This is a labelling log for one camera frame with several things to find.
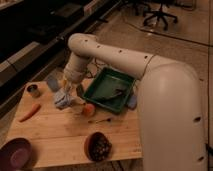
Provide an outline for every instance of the desk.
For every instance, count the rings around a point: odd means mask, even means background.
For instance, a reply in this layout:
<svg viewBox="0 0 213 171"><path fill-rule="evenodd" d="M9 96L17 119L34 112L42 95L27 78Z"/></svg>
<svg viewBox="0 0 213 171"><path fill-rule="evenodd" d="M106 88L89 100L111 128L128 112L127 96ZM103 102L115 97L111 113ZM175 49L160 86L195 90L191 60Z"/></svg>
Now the desk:
<svg viewBox="0 0 213 171"><path fill-rule="evenodd" d="M89 79L83 81L85 89L90 82ZM82 109L80 98L77 100L78 104L59 110L53 104L53 93L46 83L35 83L42 95L33 99L24 91L7 136L7 141L24 137L31 142L33 155L27 168L91 163L84 153L84 142L88 135L96 131L103 132L113 145L108 161L141 158L136 110L124 109L117 116L97 107L96 115L86 118L79 115ZM18 120L34 103L40 103L41 109L32 118L20 123ZM91 119L108 117L114 118L112 122L88 123Z"/></svg>

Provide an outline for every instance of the chair base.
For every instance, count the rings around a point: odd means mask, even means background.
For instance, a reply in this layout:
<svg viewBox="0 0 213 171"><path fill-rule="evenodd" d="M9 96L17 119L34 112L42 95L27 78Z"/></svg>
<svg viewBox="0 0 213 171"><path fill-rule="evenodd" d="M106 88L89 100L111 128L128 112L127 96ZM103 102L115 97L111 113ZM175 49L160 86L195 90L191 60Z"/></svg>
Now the chair base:
<svg viewBox="0 0 213 171"><path fill-rule="evenodd" d="M174 23L178 22L178 18L175 15L168 14L163 12L163 4L161 4L161 7L158 11L144 11L143 15L146 16L146 14L152 14L150 17L146 18L143 22L143 25L146 26L148 24L148 21L151 20L152 18L157 18L157 21L160 19L164 22L164 30L168 30L168 22L166 21L165 17L170 17L174 19Z"/></svg>
<svg viewBox="0 0 213 171"><path fill-rule="evenodd" d="M118 7L118 9L121 9L123 6L125 5L128 5L128 4L132 4L133 8L135 9L135 15L139 15L139 10L138 10L138 5L143 5L143 6L146 6L148 11L151 10L151 7L144 3L144 2L139 2L139 0L132 0L132 1L125 1L125 0L122 0L122 4Z"/></svg>

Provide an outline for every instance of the blue object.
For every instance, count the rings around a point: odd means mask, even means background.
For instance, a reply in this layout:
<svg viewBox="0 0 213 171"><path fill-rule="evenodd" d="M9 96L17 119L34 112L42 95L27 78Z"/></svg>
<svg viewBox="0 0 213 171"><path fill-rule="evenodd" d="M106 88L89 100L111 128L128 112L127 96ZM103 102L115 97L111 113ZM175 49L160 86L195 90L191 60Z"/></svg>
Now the blue object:
<svg viewBox="0 0 213 171"><path fill-rule="evenodd" d="M46 83L52 92L57 92L60 89L58 80L52 75L47 77Z"/></svg>
<svg viewBox="0 0 213 171"><path fill-rule="evenodd" d="M137 96L132 94L126 103L127 107L130 109L135 109L137 106Z"/></svg>
<svg viewBox="0 0 213 171"><path fill-rule="evenodd" d="M63 88L54 93L54 104L58 109L65 109L71 105L74 97L70 96L69 93L65 92Z"/></svg>

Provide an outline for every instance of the carrot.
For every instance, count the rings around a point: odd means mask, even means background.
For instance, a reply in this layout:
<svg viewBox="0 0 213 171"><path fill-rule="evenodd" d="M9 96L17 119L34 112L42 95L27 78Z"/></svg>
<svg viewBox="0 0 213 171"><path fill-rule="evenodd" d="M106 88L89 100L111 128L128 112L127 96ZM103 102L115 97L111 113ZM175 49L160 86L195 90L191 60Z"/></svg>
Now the carrot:
<svg viewBox="0 0 213 171"><path fill-rule="evenodd" d="M82 110L82 115L90 117L95 114L95 106L91 103L87 103L84 105Z"/></svg>
<svg viewBox="0 0 213 171"><path fill-rule="evenodd" d="M19 120L19 122L24 122L27 119L31 118L34 114L36 114L36 112L38 112L38 110L41 108L41 105L39 103L34 104L32 106L32 109L23 117Z"/></svg>

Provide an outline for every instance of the brown bowl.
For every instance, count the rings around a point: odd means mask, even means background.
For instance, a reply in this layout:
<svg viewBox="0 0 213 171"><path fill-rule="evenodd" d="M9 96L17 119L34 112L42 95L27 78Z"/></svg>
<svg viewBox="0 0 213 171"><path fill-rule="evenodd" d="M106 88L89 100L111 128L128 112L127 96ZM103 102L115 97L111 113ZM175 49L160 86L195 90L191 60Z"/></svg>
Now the brown bowl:
<svg viewBox="0 0 213 171"><path fill-rule="evenodd" d="M111 152L112 144L101 132L89 135L84 143L86 156L95 162L105 160Z"/></svg>
<svg viewBox="0 0 213 171"><path fill-rule="evenodd" d="M31 155L30 142L16 138L6 143L0 150L0 170L15 171L21 169Z"/></svg>

